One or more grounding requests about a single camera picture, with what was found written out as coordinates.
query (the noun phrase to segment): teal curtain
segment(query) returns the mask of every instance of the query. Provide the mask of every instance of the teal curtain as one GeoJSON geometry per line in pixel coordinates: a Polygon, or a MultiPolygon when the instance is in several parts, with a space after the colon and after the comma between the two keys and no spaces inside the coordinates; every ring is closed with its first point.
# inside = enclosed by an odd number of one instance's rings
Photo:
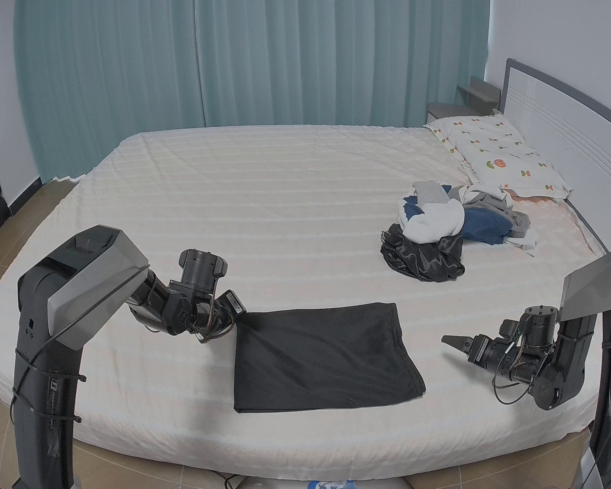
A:
{"type": "Polygon", "coordinates": [[[420,126],[483,77],[489,0],[195,0],[207,125],[420,126]]]}
{"type": "Polygon", "coordinates": [[[204,126],[194,0],[16,0],[21,105],[41,179],[124,138],[204,126]]]}
{"type": "Polygon", "coordinates": [[[420,126],[483,76],[489,0],[17,0],[15,16],[47,181],[149,130],[420,126]]]}

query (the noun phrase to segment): white headboard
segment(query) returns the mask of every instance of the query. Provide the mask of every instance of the white headboard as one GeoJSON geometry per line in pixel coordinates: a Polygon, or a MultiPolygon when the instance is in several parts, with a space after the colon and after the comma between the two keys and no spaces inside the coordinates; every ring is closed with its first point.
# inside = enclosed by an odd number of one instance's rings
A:
{"type": "Polygon", "coordinates": [[[573,187],[568,202],[611,250],[611,109],[507,60],[500,111],[573,187]]]}

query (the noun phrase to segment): folded black cloth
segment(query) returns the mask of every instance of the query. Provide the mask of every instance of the folded black cloth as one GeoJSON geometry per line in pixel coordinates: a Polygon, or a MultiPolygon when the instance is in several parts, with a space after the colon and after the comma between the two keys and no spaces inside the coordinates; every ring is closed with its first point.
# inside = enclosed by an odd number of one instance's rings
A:
{"type": "Polygon", "coordinates": [[[465,271],[460,262],[462,236],[448,235],[437,242],[416,244],[394,223],[383,232],[381,253],[392,270],[426,282],[456,279],[465,271]]]}
{"type": "Polygon", "coordinates": [[[367,408],[425,392],[393,303],[247,313],[236,326],[238,413],[367,408]]]}

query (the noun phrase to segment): robotic arm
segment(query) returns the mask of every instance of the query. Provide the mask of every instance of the robotic arm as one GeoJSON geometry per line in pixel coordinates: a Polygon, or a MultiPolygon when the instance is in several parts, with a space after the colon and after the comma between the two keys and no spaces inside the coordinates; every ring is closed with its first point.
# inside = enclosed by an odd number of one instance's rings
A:
{"type": "Polygon", "coordinates": [[[98,225],[76,234],[18,281],[21,312],[12,418],[20,478],[14,489],[78,488],[72,435],[83,346],[127,303],[154,332],[222,337],[245,308],[231,290],[214,298],[227,272],[221,257],[184,250],[181,281],[163,284],[120,230],[98,225]]]}
{"type": "Polygon", "coordinates": [[[518,322],[503,321],[497,338],[444,335],[442,342],[463,351],[468,362],[493,374],[493,390],[499,401],[498,388],[520,383],[527,385],[522,395],[503,403],[517,402],[529,393],[539,408],[551,410],[576,396],[584,384],[588,348],[599,313],[603,323],[602,370],[590,448],[603,487],[611,489],[611,252],[566,276],[559,309],[527,308],[518,322]],[[559,329],[554,339],[556,323],[559,329]],[[513,384],[497,386],[497,377],[513,384]]]}

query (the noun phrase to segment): fitted sheet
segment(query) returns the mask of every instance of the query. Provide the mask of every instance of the fitted sheet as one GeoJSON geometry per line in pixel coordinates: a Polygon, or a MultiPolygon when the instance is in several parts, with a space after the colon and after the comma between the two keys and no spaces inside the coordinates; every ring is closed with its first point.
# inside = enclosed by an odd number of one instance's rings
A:
{"type": "MultiPolygon", "coordinates": [[[[76,438],[116,452],[273,478],[363,479],[465,464],[562,438],[594,418],[598,343],[578,396],[550,411],[500,405],[490,376],[441,344],[496,336],[528,305],[557,305],[564,276],[596,257],[563,201],[516,200],[536,257],[467,241],[466,273],[423,283],[386,265],[381,231],[414,180],[468,183],[427,129],[244,126],[124,140],[41,223],[0,280],[0,398],[10,399],[17,279],[74,233],[121,228],[164,281],[183,249],[228,261],[219,291],[249,311],[397,303],[427,392],[387,407],[296,413],[233,409],[235,335],[202,345],[152,334],[121,308],[85,346],[76,438]]],[[[520,387],[501,396],[508,400],[520,387]]]]}

